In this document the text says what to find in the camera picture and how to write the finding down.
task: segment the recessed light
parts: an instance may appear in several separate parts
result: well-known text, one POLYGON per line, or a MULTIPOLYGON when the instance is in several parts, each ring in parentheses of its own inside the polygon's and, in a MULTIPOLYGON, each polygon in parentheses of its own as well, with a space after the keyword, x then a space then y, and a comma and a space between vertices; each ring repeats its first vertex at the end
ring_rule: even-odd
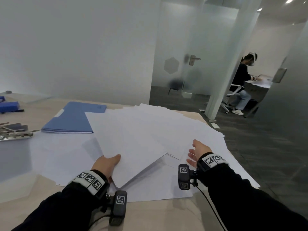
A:
POLYGON ((286 4, 289 4, 289 3, 291 3, 291 2, 293 2, 294 0, 287 0, 286 1, 286 4))

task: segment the white office chair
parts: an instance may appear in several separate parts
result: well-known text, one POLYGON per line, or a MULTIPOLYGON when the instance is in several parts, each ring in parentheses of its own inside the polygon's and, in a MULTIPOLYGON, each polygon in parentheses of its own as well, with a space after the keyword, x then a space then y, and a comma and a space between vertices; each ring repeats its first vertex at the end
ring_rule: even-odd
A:
POLYGON ((225 114, 228 114, 230 111, 230 107, 229 107, 229 98, 233 95, 235 95, 241 88, 242 86, 241 85, 235 85, 235 84, 231 84, 231 86, 236 86, 238 87, 235 92, 231 93, 231 94, 226 94, 226 97, 225 99, 222 100, 220 106, 224 108, 224 110, 226 111, 225 114))

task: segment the black sweater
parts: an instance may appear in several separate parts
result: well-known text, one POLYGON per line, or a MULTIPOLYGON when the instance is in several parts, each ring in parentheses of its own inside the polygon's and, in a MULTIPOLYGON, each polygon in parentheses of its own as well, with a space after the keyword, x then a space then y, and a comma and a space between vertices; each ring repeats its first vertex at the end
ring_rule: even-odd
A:
MULTIPOLYGON (((248 68, 245 64, 240 64, 234 76, 232 84, 244 86, 245 81, 251 80, 251 75, 248 73, 248 68)), ((236 86, 231 86, 230 91, 235 91, 237 89, 236 86)))
MULTIPOLYGON (((247 179, 219 164, 200 181, 208 186, 210 197, 228 231, 308 230, 308 221, 292 212, 247 179)), ((41 202, 14 231, 88 230, 91 212, 102 203, 80 184, 70 183, 41 202)))

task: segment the blue object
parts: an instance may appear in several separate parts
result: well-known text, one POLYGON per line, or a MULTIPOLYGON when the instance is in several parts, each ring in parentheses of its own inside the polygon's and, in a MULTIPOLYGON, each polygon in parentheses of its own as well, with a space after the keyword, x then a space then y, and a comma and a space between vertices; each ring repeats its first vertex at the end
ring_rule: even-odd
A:
POLYGON ((42 128, 53 133, 93 133, 84 112, 104 113, 106 105, 69 102, 42 128))
POLYGON ((0 113, 15 112, 18 109, 19 103, 17 101, 0 103, 0 113))

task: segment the jeans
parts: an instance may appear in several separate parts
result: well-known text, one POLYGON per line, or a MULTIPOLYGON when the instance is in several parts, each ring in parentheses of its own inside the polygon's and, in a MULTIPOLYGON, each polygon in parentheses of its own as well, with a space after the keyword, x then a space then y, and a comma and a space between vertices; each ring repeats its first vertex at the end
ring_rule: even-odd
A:
POLYGON ((231 102, 230 105, 232 105, 233 107, 239 110, 243 110, 251 99, 251 95, 245 90, 242 90, 239 93, 236 93, 235 96, 236 96, 236 100, 231 102))

